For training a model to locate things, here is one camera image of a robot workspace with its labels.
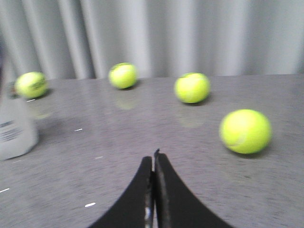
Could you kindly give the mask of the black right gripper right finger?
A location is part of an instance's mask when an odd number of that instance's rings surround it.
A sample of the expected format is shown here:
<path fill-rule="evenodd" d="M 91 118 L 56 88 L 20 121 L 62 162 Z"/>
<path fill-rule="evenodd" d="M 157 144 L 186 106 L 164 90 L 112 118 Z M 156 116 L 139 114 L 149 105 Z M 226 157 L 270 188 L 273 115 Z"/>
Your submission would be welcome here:
<path fill-rule="evenodd" d="M 231 228 L 185 185 L 166 154 L 154 153 L 155 203 L 160 228 Z"/>

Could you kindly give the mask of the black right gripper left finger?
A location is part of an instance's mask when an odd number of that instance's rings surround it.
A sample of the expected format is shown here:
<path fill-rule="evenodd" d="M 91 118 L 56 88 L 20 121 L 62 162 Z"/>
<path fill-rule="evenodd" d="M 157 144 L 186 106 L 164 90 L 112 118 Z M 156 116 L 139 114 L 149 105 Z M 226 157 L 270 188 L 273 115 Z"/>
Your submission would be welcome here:
<path fill-rule="evenodd" d="M 114 205 L 91 228 L 151 228 L 154 218 L 152 158 L 142 158 L 132 181 Z"/>

